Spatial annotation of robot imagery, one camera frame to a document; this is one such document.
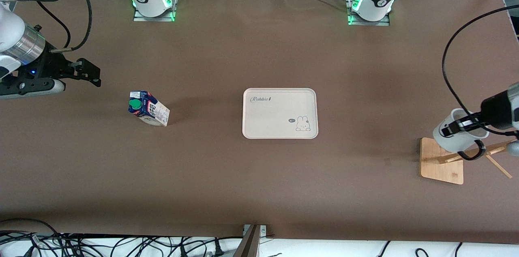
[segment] mounting plate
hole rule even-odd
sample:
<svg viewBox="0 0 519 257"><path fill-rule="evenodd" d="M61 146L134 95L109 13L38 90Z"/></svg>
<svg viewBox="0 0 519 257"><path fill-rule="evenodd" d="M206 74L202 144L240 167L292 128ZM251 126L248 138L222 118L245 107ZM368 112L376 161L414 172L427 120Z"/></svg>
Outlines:
<svg viewBox="0 0 519 257"><path fill-rule="evenodd" d="M165 0L166 2L171 3L171 7L167 10L165 10L164 13L161 15L158 15L157 17L145 17L139 13L137 8L135 7L135 4L133 4L133 7L135 9L135 12L133 14L133 20L136 22L174 22L175 16L176 16L176 5L178 3L178 0Z"/></svg>
<svg viewBox="0 0 519 257"><path fill-rule="evenodd" d="M386 14L384 18L380 21L367 21L362 19L358 13L356 13L352 8L357 1L355 0L346 0L346 10L348 13L348 24L349 25L362 25L362 26L389 26L389 15Z"/></svg>

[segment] white floor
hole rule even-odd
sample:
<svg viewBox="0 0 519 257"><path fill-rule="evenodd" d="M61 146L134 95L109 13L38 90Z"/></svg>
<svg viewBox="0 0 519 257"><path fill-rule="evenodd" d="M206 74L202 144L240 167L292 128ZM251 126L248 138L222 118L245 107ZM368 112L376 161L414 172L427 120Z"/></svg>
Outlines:
<svg viewBox="0 0 519 257"><path fill-rule="evenodd" d="M171 238L173 244L178 244L180 238ZM89 239L85 240L86 244L101 244L113 246L119 239ZM192 238L193 240L211 240L211 238ZM159 239L162 243L169 243L167 238ZM114 257L124 257L142 242L141 239L131 243L118 246L114 251ZM222 250L230 251L236 249L240 239L228 239L220 241ZM259 247L259 257L272 257L281 253L280 257L377 257L386 242L384 241L341 241L341 240L289 240L289 239L262 239ZM18 257L23 256L28 248L30 241L12 242L0 246L1 257ZM148 247L143 250L140 257L162 257L159 249L163 249L164 256L170 252L169 248L161 247L154 244L157 248ZM196 244L186 247L189 251ZM415 250L423 248L430 257L453 257L454 250L458 243L452 242L391 242L387 247L384 257L416 257ZM109 257L111 248L96 247L104 257ZM214 253L214 243L207 245L207 254ZM137 251L134 251L130 257L134 257ZM193 250L188 254L189 257L202 257L204 254L204 246ZM93 257L99 257L98 254L92 253ZM172 257L179 257L180 250L176 250ZM517 244L476 244L465 243L461 246L458 257L517 257L519 256L519 245ZM33 257L39 257L35 251ZM55 257L49 250L43 251L43 257Z"/></svg>

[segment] metal bracket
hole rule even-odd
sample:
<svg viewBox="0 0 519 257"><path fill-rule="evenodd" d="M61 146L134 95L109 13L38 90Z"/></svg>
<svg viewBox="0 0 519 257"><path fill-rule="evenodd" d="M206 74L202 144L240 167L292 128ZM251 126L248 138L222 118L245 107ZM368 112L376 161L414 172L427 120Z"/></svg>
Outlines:
<svg viewBox="0 0 519 257"><path fill-rule="evenodd" d="M249 231L250 227L251 227L251 225L243 225L243 235L245 235L247 233L247 231ZM266 236L267 236L267 226L260 225L259 226L259 237L264 238Z"/></svg>
<svg viewBox="0 0 519 257"><path fill-rule="evenodd" d="M232 257L257 257L260 238L262 234L267 234L267 227L262 225L245 225L243 226L243 231L245 236Z"/></svg>
<svg viewBox="0 0 519 257"><path fill-rule="evenodd" d="M389 26L389 14L386 14L380 21L367 21L362 19L358 13L353 10L354 6L360 0L346 0L346 11L348 13L348 25L362 25L362 26Z"/></svg>
<svg viewBox="0 0 519 257"><path fill-rule="evenodd" d="M164 13L158 15L157 17L145 17L139 13L137 8L135 7L135 3L133 3L133 7L135 8L135 12L133 14L133 20L136 22L174 22L176 16L176 5L178 4L178 0L164 0L166 3L171 4L171 7L165 10Z"/></svg>

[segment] silver metal cylinder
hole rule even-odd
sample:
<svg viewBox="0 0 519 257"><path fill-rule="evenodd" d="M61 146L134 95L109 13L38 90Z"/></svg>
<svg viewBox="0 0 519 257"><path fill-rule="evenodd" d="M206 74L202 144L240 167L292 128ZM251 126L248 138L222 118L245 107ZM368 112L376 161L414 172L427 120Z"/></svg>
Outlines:
<svg viewBox="0 0 519 257"><path fill-rule="evenodd" d="M22 64L33 62L40 56L45 48L45 38L34 28L26 24L24 35L13 47L5 50L2 54L11 56Z"/></svg>

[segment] white tray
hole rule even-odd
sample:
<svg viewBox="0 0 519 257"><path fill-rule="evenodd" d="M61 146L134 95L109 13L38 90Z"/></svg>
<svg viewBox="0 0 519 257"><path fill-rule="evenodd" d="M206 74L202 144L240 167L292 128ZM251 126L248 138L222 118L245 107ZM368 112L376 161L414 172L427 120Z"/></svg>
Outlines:
<svg viewBox="0 0 519 257"><path fill-rule="evenodd" d="M242 133L248 139L313 139L317 101L308 88L250 88L243 93Z"/></svg>

